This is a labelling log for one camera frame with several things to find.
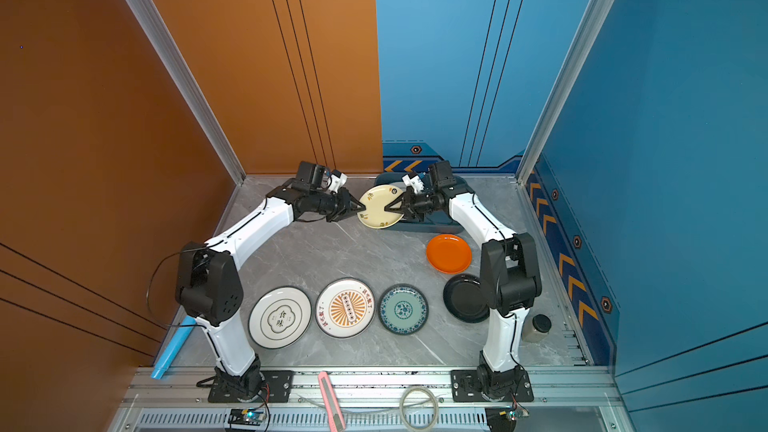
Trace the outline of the cream yellow plate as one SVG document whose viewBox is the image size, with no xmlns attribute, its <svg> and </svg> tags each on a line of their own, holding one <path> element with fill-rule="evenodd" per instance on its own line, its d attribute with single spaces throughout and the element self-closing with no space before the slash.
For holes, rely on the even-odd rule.
<svg viewBox="0 0 768 432">
<path fill-rule="evenodd" d="M 372 229 L 384 229 L 395 225 L 403 215 L 398 212 L 388 212 L 385 207 L 399 199 L 402 194 L 402 189 L 391 184 L 378 185 L 369 189 L 359 199 L 365 207 L 358 213 L 359 221 Z"/>
</svg>

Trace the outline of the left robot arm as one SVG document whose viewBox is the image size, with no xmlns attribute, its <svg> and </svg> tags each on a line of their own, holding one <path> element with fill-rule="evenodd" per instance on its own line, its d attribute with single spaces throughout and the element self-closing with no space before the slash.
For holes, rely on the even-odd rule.
<svg viewBox="0 0 768 432">
<path fill-rule="evenodd" d="M 247 402 L 263 388 L 260 359 L 240 318 L 242 264 L 268 239 L 316 213 L 338 222 L 366 210 L 344 186 L 323 190 L 290 179 L 268 193 L 253 212 L 203 244 L 188 243 L 179 254 L 175 298 L 195 320 L 215 357 L 213 389 Z"/>
</svg>

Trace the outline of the teal plastic bin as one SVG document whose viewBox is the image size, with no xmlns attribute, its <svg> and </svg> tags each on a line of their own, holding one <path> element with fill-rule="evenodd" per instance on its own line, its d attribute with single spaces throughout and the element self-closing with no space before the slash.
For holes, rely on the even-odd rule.
<svg viewBox="0 0 768 432">
<path fill-rule="evenodd" d="M 374 180 L 374 185 L 392 185 L 401 190 L 406 189 L 400 172 L 379 174 Z M 387 231 L 458 235 L 464 231 L 464 228 L 461 224 L 451 219 L 446 212 L 436 211 L 427 214 L 423 222 L 403 218 L 396 224 L 388 227 Z"/>
</svg>

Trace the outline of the orange plate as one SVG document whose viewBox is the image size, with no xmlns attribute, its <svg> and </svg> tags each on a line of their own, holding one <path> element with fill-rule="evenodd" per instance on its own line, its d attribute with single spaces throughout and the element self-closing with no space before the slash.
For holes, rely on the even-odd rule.
<svg viewBox="0 0 768 432">
<path fill-rule="evenodd" d="M 441 234 L 428 242 L 426 257 L 438 272 L 455 275 L 469 268 L 473 255 L 464 239 L 452 234 Z"/>
</svg>

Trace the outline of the sunburst plate front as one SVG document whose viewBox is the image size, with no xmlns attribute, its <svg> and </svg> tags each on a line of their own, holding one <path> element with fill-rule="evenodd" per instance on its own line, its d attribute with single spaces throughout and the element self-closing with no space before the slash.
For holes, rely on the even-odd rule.
<svg viewBox="0 0 768 432">
<path fill-rule="evenodd" d="M 329 283 L 319 294 L 315 320 L 320 329 L 335 339 L 359 335 L 372 323 L 376 300 L 363 281 L 342 278 Z"/>
</svg>

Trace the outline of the black plate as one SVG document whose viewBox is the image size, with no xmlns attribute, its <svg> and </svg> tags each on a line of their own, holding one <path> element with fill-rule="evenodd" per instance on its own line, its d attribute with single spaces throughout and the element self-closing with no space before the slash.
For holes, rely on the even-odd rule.
<svg viewBox="0 0 768 432">
<path fill-rule="evenodd" d="M 480 323 L 490 316 L 481 291 L 480 279 L 471 274 L 456 274 L 445 284 L 443 302 L 447 310 L 465 323 Z"/>
</svg>

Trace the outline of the teal patterned plate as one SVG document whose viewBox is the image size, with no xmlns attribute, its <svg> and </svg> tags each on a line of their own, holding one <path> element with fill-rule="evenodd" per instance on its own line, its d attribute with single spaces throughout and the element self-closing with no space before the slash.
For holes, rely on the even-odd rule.
<svg viewBox="0 0 768 432">
<path fill-rule="evenodd" d="M 426 325 L 429 304 L 415 286 L 395 284 L 380 297 L 378 316 L 389 332 L 400 336 L 412 335 Z"/>
</svg>

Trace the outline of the large white flower plate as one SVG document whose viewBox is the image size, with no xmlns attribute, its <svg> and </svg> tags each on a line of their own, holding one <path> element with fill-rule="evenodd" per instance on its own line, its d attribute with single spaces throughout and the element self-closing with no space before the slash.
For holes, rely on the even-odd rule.
<svg viewBox="0 0 768 432">
<path fill-rule="evenodd" d="M 301 289 L 284 286 L 269 291 L 254 305 L 248 320 L 253 341 L 275 350 L 299 340 L 309 327 L 312 304 Z"/>
</svg>

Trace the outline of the small jar black lid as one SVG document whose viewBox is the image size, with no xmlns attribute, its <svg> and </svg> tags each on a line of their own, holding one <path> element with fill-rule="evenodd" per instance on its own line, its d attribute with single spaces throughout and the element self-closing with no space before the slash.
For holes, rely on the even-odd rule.
<svg viewBox="0 0 768 432">
<path fill-rule="evenodd" d="M 522 340 L 536 343 L 546 338 L 552 329 L 552 321 L 549 316 L 541 313 L 529 314 L 522 329 Z"/>
</svg>

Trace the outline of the blue cylindrical tube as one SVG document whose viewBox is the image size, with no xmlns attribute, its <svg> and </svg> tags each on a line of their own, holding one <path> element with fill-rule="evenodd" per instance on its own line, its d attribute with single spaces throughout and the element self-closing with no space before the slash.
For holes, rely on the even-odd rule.
<svg viewBox="0 0 768 432">
<path fill-rule="evenodd" d="M 175 328 L 175 332 L 170 338 L 170 341 L 163 349 L 159 358 L 156 360 L 151 378 L 154 380 L 161 380 L 168 369 L 173 364 L 176 356 L 181 350 L 182 346 L 186 342 L 192 330 L 197 326 L 194 318 L 187 316 L 181 323 Z"/>
</svg>

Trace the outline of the left circuit board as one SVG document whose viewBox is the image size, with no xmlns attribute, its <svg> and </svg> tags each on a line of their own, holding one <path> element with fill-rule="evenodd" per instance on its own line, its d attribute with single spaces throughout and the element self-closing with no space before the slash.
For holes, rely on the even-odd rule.
<svg viewBox="0 0 768 432">
<path fill-rule="evenodd" d="M 266 431 L 271 423 L 269 413 L 264 409 L 231 409 L 227 418 L 226 431 Z"/>
</svg>

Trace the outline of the circuit board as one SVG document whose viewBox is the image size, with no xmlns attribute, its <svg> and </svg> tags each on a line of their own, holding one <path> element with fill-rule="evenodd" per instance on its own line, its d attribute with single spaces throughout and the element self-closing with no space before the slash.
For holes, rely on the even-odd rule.
<svg viewBox="0 0 768 432">
<path fill-rule="evenodd" d="M 528 418 L 530 413 L 522 406 L 489 407 L 485 415 L 490 432 L 514 432 L 520 420 Z"/>
<path fill-rule="evenodd" d="M 227 418 L 226 431 L 266 431 L 271 423 L 269 413 L 264 409 L 231 409 Z"/>
</svg>

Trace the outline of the right circuit board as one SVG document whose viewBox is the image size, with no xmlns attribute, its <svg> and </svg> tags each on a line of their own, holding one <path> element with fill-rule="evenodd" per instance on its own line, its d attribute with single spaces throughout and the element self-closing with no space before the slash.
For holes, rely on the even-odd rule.
<svg viewBox="0 0 768 432">
<path fill-rule="evenodd" d="M 528 418 L 530 413 L 522 406 L 489 407 L 485 415 L 490 432 L 514 432 L 520 420 Z"/>
</svg>

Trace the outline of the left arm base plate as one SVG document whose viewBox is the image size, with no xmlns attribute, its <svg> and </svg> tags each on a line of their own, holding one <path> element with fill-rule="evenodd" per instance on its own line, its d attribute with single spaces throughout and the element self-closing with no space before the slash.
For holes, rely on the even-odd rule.
<svg viewBox="0 0 768 432">
<path fill-rule="evenodd" d="M 290 398 L 294 373 L 291 370 L 261 371 L 261 389 L 258 392 L 238 392 L 223 378 L 212 377 L 207 401 L 209 403 L 271 404 L 287 403 Z"/>
</svg>

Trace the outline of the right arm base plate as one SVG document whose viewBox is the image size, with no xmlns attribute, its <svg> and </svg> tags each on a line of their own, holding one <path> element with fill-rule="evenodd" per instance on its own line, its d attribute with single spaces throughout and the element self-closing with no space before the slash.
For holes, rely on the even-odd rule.
<svg viewBox="0 0 768 432">
<path fill-rule="evenodd" d="M 515 367 L 507 372 L 487 375 L 477 369 L 450 371 L 451 393 L 455 402 L 534 401 L 532 382 L 527 371 Z"/>
</svg>

